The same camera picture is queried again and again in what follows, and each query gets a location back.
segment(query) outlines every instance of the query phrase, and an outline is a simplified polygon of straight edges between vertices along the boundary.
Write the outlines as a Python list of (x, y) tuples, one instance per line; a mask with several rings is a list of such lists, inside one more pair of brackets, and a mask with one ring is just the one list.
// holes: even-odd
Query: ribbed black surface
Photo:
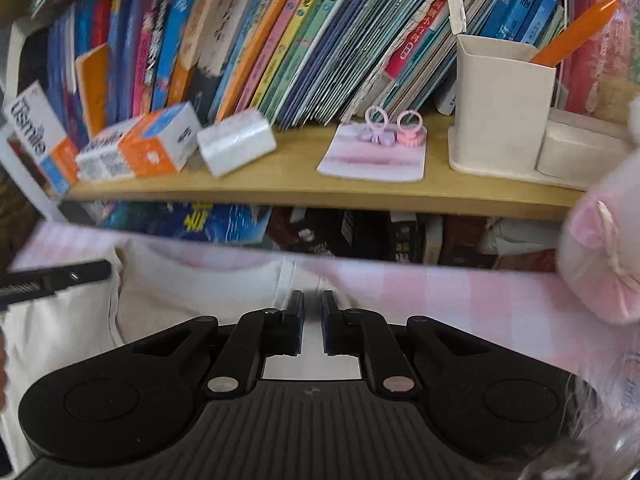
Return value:
[(259, 381), (215, 400), (169, 449), (106, 469), (38, 460), (26, 480), (467, 480), (470, 463), (431, 433), (417, 408), (363, 381)]

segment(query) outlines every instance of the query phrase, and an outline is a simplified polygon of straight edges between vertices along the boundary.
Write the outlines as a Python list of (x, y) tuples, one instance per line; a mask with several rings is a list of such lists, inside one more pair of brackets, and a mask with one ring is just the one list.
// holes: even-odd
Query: pink checkered tablecloth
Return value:
[(632, 348), (638, 334), (637, 326), (615, 327), (598, 320), (554, 274), (322, 258), (49, 222), (38, 226), (13, 268), (98, 257), (130, 238), (183, 264), (214, 270), (293, 259), (331, 280), (361, 306), (381, 312), (390, 323), (405, 324), (407, 317), (423, 314), (576, 373), (585, 365), (609, 364)]

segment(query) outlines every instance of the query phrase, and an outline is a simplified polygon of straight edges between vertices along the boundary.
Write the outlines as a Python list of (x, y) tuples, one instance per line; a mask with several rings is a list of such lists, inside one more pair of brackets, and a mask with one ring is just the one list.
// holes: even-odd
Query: shelf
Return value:
[(72, 200), (236, 202), (273, 205), (408, 210), (443, 214), (561, 220), (581, 192), (503, 178), (471, 176), (449, 167), (451, 118), (429, 114), (425, 179), (388, 184), (322, 176), (316, 171), (335, 126), (306, 126), (276, 134), (278, 149), (220, 179), (195, 161), (179, 174), (81, 182)]

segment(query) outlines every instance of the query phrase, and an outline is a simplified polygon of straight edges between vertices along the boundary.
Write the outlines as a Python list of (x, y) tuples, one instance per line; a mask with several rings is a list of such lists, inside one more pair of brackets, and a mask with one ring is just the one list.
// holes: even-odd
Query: red book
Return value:
[(91, 36), (91, 48), (107, 42), (113, 0), (97, 0), (94, 9), (94, 28)]

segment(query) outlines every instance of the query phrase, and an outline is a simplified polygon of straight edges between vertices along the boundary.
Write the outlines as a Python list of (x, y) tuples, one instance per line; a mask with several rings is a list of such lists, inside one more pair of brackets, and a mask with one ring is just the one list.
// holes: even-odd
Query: orange notebook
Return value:
[(93, 139), (107, 125), (107, 70), (109, 45), (91, 49), (76, 59), (76, 74), (82, 114), (89, 138)]
[(258, 56), (260, 56), (262, 48), (269, 37), (274, 23), (280, 16), (285, 3), (287, 3), (287, 0), (272, 0), (267, 12), (264, 13), (264, 17), (260, 25), (258, 25), (258, 28), (256, 28), (251, 43), (247, 47), (244, 56), (242, 56), (240, 63), (235, 68), (231, 81), (229, 81), (225, 95), (220, 103), (218, 114), (216, 115), (216, 122), (233, 114), (244, 84), (254, 67), (255, 61), (258, 59)]

